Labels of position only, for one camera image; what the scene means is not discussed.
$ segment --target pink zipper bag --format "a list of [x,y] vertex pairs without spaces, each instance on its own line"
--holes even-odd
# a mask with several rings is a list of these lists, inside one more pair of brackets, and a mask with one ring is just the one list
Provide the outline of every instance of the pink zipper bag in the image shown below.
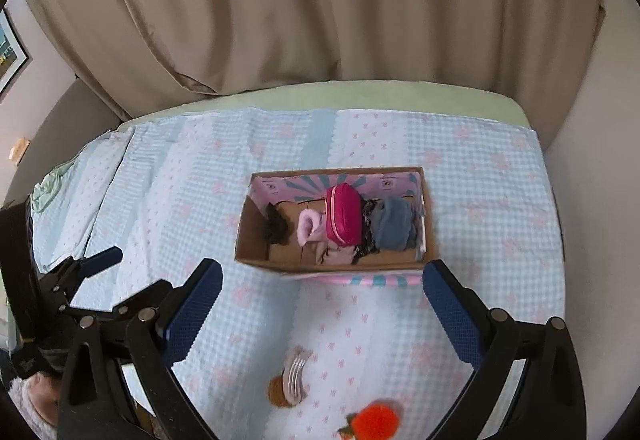
[[326,191],[326,235],[342,247],[362,243],[360,194],[349,184]]

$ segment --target screw head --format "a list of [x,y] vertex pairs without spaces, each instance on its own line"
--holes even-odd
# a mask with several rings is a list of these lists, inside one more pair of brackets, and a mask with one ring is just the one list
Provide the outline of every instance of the screw head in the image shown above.
[[498,323],[502,323],[504,321],[507,321],[507,319],[509,318],[509,314],[507,314],[507,312],[502,308],[494,308],[491,311],[491,317]]
[[563,319],[560,319],[559,317],[552,317],[551,326],[556,330],[563,330],[566,324],[564,323]]
[[142,322],[151,321],[156,316],[156,311],[150,306],[143,308],[138,312],[138,319]]
[[80,327],[87,329],[94,324],[94,321],[95,319],[92,315],[86,315],[80,320]]

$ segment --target blue checkered bedsheet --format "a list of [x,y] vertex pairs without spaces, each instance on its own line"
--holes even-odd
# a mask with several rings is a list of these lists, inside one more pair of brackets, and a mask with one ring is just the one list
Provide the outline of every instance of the blue checkered bedsheet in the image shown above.
[[[218,260],[223,291],[174,371],[222,438],[331,438],[345,413],[376,398],[404,406],[399,438],[424,438],[470,371],[420,287],[286,281],[233,259],[252,173],[400,165],[424,168],[438,253],[463,285],[516,319],[563,315],[561,237],[536,135],[470,117],[245,109],[140,123],[80,154],[65,187],[34,214],[34,251],[46,271],[65,255],[119,246],[123,262],[85,282],[74,301],[98,309],[159,278],[179,285],[203,257]],[[273,409],[268,382],[300,341],[315,351],[309,397]],[[127,378],[145,402],[134,374]]]

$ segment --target cardboard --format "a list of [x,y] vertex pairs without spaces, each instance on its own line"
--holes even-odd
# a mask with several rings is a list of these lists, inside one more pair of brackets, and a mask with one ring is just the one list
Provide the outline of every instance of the cardboard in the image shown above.
[[[411,201],[418,215],[416,248],[401,252],[380,251],[360,258],[355,265],[316,265],[313,248],[298,245],[298,217],[307,207],[324,212],[322,197],[326,189],[341,182],[348,182],[367,198],[391,194],[402,195]],[[286,238],[274,245],[264,239],[265,207],[268,203],[277,207],[289,225]],[[414,273],[436,257],[431,198],[421,167],[266,171],[252,175],[236,240],[235,258],[241,263],[289,276],[310,277],[321,274]]]

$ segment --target beige curtain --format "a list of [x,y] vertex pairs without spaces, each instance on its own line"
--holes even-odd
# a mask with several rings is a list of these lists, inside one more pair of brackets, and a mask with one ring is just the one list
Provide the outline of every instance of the beige curtain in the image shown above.
[[330,79],[431,80],[524,107],[543,145],[590,58],[600,0],[28,0],[121,117]]

